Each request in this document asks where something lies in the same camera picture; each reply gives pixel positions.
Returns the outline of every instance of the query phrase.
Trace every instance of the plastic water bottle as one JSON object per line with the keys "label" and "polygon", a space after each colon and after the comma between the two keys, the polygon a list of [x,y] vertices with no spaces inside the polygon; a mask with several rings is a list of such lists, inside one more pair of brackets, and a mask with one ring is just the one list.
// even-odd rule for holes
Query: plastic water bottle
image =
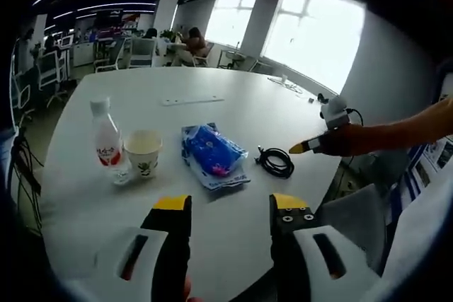
{"label": "plastic water bottle", "polygon": [[92,100],[94,143],[99,161],[117,185],[129,180],[129,163],[122,150],[121,132],[110,115],[110,99]]}

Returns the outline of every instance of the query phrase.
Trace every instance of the bottle cap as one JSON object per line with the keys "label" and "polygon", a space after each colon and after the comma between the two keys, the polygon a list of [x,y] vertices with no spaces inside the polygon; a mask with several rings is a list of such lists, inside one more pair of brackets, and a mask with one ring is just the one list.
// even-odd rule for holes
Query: bottle cap
{"label": "bottle cap", "polygon": [[110,110],[110,98],[100,100],[90,100],[90,107],[93,116],[105,115]]}

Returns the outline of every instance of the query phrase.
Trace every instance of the human hand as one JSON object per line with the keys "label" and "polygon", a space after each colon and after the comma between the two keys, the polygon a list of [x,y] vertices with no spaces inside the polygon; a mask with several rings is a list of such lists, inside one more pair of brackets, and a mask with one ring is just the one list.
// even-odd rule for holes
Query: human hand
{"label": "human hand", "polygon": [[190,295],[190,290],[192,289],[192,283],[190,282],[190,279],[188,277],[185,278],[184,282],[184,301],[187,302],[203,302],[203,300],[199,297],[189,297]]}
{"label": "human hand", "polygon": [[372,149],[373,138],[366,134],[367,128],[347,124],[319,137],[320,151],[330,156],[356,156]]}

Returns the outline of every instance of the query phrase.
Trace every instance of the poster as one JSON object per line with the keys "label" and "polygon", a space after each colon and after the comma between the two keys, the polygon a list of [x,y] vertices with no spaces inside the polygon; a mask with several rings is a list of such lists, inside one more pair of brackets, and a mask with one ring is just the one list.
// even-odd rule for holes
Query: poster
{"label": "poster", "polygon": [[386,221],[397,220],[401,212],[424,190],[432,179],[453,158],[453,138],[445,137],[433,144],[419,147],[401,181],[390,194]]}

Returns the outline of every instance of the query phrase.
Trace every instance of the red bottle label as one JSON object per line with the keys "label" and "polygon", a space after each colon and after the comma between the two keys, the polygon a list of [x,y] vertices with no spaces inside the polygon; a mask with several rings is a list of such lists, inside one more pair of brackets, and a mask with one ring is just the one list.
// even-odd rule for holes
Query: red bottle label
{"label": "red bottle label", "polygon": [[102,165],[117,165],[121,160],[121,150],[117,148],[96,149]]}

